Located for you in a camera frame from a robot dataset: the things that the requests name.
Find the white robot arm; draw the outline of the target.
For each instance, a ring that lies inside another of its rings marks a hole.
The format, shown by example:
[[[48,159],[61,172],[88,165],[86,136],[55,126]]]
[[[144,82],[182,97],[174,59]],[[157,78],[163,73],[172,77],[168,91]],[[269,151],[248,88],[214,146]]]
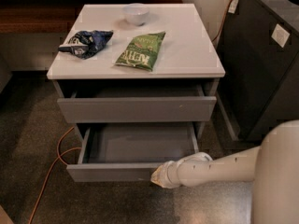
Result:
[[[259,146],[226,157],[197,152],[167,161],[150,181],[166,189],[251,181],[252,224],[299,224],[299,120],[279,124]]]

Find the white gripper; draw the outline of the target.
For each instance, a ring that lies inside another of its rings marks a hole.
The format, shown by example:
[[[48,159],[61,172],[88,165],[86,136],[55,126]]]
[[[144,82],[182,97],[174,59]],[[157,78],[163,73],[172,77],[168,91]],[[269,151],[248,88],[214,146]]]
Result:
[[[178,179],[177,164],[174,161],[168,161],[164,165],[160,165],[152,173],[150,181],[167,189],[178,188],[180,181]]]

